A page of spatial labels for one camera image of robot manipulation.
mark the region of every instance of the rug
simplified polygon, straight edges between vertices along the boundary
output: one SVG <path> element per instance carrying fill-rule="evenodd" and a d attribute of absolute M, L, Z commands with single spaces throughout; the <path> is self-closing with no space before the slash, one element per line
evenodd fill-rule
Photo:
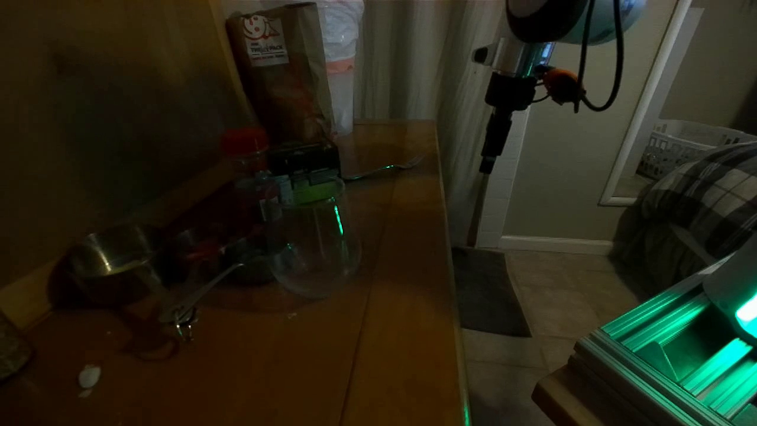
<path fill-rule="evenodd" d="M 502 253 L 454 248 L 451 264 L 464 330 L 529 337 Z"/>

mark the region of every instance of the glass jar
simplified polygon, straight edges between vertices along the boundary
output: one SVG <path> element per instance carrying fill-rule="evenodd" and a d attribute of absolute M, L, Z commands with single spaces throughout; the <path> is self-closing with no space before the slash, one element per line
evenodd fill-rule
<path fill-rule="evenodd" d="M 294 193 L 296 201 L 270 221 L 270 269 L 284 289 L 323 298 L 353 280 L 361 258 L 346 185 L 331 179 Z"/>
<path fill-rule="evenodd" d="M 31 358 L 31 347 L 0 311 L 0 382 L 16 375 Z"/>

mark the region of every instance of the wall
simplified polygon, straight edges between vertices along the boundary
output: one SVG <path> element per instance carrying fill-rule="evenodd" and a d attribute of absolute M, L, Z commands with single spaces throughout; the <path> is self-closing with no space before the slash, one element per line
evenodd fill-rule
<path fill-rule="evenodd" d="M 652 67 L 674 0 L 645 3 L 645 15 L 626 32 L 626 67 L 618 102 L 593 114 L 537 105 L 529 112 L 512 203 L 503 234 L 612 239 L 622 208 L 599 200 Z M 580 47 L 557 45 L 553 67 L 577 70 Z M 603 102 L 612 86 L 614 45 L 589 47 L 586 91 Z"/>
<path fill-rule="evenodd" d="M 757 7 L 702 0 L 705 15 L 687 45 L 661 118 L 734 127 L 757 86 Z"/>
<path fill-rule="evenodd" d="M 250 114 L 205 0 L 0 11 L 3 286 L 208 169 Z"/>
<path fill-rule="evenodd" d="M 256 12 L 256 11 L 262 11 L 264 0 L 215 0 L 218 3 L 218 11 L 220 11 L 220 16 L 226 20 L 232 15 L 247 15 L 247 12 Z"/>

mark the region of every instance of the small white object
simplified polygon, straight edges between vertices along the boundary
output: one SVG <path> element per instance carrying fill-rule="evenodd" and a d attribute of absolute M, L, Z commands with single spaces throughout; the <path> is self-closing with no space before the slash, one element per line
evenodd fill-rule
<path fill-rule="evenodd" d="M 79 373 L 77 373 L 77 388 L 79 392 L 90 392 L 96 387 L 101 377 L 101 368 L 98 364 L 84 364 Z"/>

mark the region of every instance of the floor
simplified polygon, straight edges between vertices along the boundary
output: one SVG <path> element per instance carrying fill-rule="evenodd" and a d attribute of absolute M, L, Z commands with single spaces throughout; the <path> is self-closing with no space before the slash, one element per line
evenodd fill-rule
<path fill-rule="evenodd" d="M 577 340 L 638 304 L 605 256 L 509 251 L 509 277 L 529 340 L 464 330 L 473 426 L 551 425 L 529 401 L 562 368 Z"/>

